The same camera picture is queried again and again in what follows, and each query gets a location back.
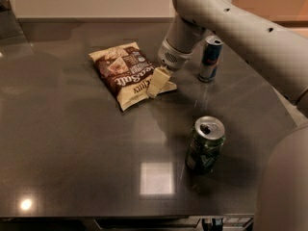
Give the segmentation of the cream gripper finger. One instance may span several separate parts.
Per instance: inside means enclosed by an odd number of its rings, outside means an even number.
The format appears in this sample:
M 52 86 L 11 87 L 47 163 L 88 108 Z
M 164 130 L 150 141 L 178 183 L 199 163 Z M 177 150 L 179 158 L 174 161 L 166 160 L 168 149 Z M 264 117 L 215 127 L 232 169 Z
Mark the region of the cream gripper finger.
M 150 98 L 155 98 L 157 94 L 159 93 L 160 89 L 163 86 L 165 80 L 165 74 L 163 70 L 159 67 L 157 67 L 152 75 L 150 85 L 147 89 L 147 95 Z
M 161 91 L 164 87 L 164 85 L 168 82 L 170 79 L 171 72 L 165 68 L 165 67 L 160 67 L 158 69 L 158 88 L 159 91 Z

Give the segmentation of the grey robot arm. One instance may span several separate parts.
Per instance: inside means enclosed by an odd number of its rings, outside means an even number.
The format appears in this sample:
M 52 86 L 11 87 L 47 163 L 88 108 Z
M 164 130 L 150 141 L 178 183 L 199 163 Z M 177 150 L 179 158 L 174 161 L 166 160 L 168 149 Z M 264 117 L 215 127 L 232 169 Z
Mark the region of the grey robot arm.
M 301 113 L 308 111 L 308 38 L 231 4 L 172 0 L 176 16 L 158 51 L 175 71 L 205 32 L 215 33 Z M 308 231 L 308 125 L 273 149 L 258 191 L 253 231 Z

